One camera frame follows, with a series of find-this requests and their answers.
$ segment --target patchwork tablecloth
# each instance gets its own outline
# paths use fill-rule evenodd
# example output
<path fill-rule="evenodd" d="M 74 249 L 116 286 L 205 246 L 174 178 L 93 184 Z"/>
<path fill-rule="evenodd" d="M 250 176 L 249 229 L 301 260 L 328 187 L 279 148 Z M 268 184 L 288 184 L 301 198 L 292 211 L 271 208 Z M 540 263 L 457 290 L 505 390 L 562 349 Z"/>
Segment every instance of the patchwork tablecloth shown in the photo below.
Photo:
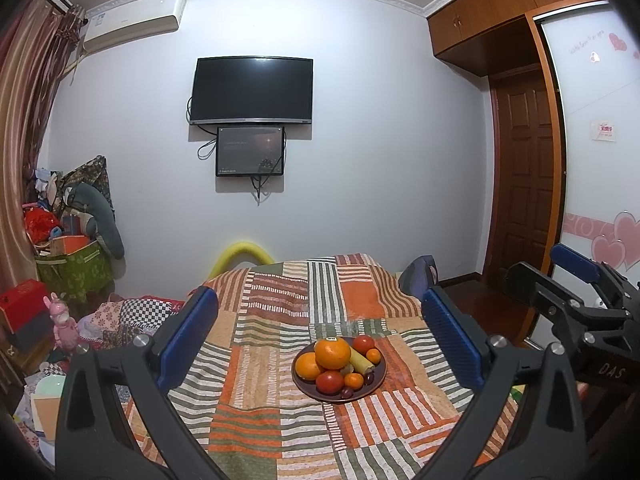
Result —
<path fill-rule="evenodd" d="M 218 320 L 169 397 L 232 479 L 412 478 L 472 399 L 419 302 L 366 254 L 233 270 L 205 285 L 218 294 Z M 363 333 L 388 368 L 372 395 L 336 405 L 296 388 L 300 349 Z M 510 397 L 480 462 L 497 454 L 516 410 Z M 162 463 L 132 400 L 126 414 L 146 456 Z"/>

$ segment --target green storage box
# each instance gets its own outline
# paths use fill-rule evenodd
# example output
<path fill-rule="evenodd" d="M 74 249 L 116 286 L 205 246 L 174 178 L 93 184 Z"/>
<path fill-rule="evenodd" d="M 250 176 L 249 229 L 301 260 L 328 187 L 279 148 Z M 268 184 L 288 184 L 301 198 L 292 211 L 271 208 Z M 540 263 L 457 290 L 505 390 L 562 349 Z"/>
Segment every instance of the green storage box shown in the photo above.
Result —
<path fill-rule="evenodd" d="M 111 265 L 97 241 L 71 254 L 36 256 L 40 280 L 64 300 L 86 301 L 113 280 Z"/>

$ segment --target pink rabbit figurine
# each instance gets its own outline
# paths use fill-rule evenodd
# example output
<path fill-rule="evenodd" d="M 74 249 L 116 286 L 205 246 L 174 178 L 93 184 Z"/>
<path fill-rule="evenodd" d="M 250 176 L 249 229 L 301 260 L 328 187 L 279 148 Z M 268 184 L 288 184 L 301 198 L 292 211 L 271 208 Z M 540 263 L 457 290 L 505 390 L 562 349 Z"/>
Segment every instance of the pink rabbit figurine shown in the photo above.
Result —
<path fill-rule="evenodd" d="M 51 293 L 51 299 L 47 296 L 42 299 L 53 321 L 53 337 L 56 339 L 56 346 L 67 353 L 72 353 L 80 337 L 76 320 L 69 316 L 68 306 L 55 293 Z"/>

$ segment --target wooden floor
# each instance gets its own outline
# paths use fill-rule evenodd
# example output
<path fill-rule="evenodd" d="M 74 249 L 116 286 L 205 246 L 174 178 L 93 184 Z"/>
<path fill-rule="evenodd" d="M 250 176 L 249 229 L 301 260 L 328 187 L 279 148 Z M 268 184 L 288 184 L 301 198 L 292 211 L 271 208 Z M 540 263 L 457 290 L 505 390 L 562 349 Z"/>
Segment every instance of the wooden floor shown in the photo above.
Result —
<path fill-rule="evenodd" d="M 444 290 L 456 306 L 464 314 L 472 316 L 488 335 L 502 334 L 514 345 L 522 343 L 522 337 L 516 339 L 527 315 L 525 305 L 475 280 L 451 285 Z"/>

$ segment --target tv screen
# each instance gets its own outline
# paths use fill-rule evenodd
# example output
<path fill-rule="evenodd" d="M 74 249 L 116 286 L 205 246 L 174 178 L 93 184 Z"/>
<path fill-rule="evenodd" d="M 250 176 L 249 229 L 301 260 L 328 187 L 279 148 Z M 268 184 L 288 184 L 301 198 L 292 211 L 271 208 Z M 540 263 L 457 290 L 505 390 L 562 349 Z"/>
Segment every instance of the tv screen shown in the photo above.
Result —
<path fill-rule="evenodd" d="M 236 126 L 218 129 L 216 176 L 268 176 L 283 172 L 282 128 Z"/>
<path fill-rule="evenodd" d="M 200 58 L 190 123 L 310 123 L 313 72 L 313 59 Z"/>

